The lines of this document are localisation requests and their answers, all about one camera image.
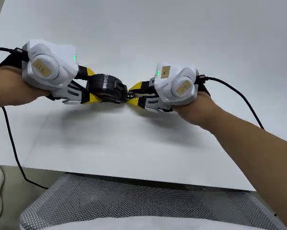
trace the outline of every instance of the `human forearm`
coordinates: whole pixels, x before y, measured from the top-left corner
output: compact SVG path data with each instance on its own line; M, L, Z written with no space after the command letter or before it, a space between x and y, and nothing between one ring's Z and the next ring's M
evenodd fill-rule
M14 67L0 68L0 107L26 104L49 94L48 91L28 85L23 81L21 73L20 69Z
M287 142L221 109L206 128L287 225Z

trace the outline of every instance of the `white tabletop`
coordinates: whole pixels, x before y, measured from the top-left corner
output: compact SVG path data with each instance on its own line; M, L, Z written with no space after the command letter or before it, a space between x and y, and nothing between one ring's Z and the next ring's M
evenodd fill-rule
M245 93L266 130L287 140L287 3L5 0L0 46L33 38L77 46L81 65L129 87L159 61L195 65ZM237 94L206 86L222 108L256 124ZM214 136L177 115L46 98L7 110L25 167L253 190ZM15 165L1 110L0 164Z

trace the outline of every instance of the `human hand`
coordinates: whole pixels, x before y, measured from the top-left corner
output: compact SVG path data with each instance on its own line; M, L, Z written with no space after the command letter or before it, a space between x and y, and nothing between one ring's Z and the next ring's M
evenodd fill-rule
M26 104L49 94L49 91L27 84L22 79L20 69L11 66L0 67L0 107Z
M221 111L205 92L198 92L197 99L188 105L174 106L173 110L187 122L208 130L209 124Z

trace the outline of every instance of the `label sticker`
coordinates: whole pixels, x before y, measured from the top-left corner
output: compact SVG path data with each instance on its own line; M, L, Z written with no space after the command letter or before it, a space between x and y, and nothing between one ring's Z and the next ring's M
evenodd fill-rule
M163 66L161 78L169 78L170 66Z
M177 88L178 95L182 96L189 88L191 87L191 83L186 80Z
M39 73L42 74L43 77L48 77L51 75L52 71L41 61L40 59L37 59L33 66L38 70Z

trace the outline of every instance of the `gray mesh fabric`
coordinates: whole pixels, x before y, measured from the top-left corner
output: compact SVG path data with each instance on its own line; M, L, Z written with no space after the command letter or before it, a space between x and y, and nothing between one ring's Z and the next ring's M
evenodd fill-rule
M287 229L251 193L204 186L155 186L65 174L20 216L26 230L103 217L205 218Z

